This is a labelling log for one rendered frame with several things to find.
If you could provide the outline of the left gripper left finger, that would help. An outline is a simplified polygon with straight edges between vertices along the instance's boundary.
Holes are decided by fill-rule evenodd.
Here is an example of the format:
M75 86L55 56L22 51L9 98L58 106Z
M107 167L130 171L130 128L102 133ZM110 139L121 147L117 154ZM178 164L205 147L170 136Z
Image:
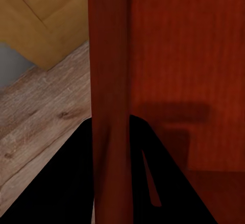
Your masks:
M92 147L92 118L89 118L0 217L0 224L91 224Z

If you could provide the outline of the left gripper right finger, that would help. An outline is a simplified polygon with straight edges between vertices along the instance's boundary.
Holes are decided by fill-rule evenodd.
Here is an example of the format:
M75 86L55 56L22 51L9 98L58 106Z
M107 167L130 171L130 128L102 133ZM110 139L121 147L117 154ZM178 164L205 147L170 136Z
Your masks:
M148 122L129 119L134 224L218 224ZM142 149L162 207L151 203Z

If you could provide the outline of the storage box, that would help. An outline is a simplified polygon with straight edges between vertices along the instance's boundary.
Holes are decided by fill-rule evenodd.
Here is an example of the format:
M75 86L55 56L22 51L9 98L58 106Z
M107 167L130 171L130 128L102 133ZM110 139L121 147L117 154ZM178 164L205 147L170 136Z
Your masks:
M88 20L95 224L134 224L130 115L218 224L245 224L245 0L88 0Z

